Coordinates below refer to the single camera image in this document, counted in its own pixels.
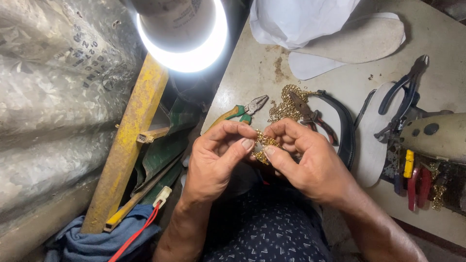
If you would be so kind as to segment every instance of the black strap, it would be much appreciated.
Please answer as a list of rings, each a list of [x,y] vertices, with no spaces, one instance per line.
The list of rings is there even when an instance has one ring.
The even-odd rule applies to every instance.
[[[322,93],[321,95],[318,95],[320,99],[327,102],[338,112],[341,123],[340,147],[338,148],[338,156],[341,158],[346,168],[351,170],[356,152],[356,135],[351,114],[340,101],[327,95],[325,90],[318,90],[317,92]]]

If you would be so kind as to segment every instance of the green-handled pliers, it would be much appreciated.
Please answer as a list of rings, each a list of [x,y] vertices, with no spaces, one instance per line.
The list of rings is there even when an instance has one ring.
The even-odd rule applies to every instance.
[[[229,120],[233,117],[239,117],[242,115],[240,122],[244,122],[246,124],[251,124],[251,115],[254,114],[257,110],[261,109],[264,106],[265,102],[268,100],[268,95],[264,95],[252,100],[246,106],[236,105],[228,111],[227,113],[221,115],[215,122],[210,126],[211,128],[218,124],[222,120]]]

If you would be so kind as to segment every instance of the corrugated metal sheet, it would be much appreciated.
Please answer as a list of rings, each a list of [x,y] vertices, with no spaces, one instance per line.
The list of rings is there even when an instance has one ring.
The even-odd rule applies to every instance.
[[[142,44],[116,0],[0,0],[0,236],[107,157]]]

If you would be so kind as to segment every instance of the white plug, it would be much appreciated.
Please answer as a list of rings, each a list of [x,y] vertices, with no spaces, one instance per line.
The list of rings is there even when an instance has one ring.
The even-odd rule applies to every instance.
[[[164,188],[162,188],[162,190],[158,193],[157,198],[155,199],[152,206],[155,208],[155,206],[157,205],[157,202],[161,200],[162,202],[158,206],[158,208],[160,209],[165,204],[165,202],[167,201],[167,197],[170,194],[171,194],[171,188],[169,188],[168,186],[164,186]]]

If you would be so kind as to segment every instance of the fingernail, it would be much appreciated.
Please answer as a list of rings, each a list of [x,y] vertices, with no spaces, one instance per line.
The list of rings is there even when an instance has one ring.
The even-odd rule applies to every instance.
[[[266,146],[266,147],[264,147],[264,153],[265,153],[265,155],[267,157],[270,157],[271,155],[273,155],[275,153],[275,149],[273,149],[270,146]]]
[[[253,146],[254,142],[255,141],[252,139],[245,139],[241,144],[243,145],[244,149],[248,150]]]

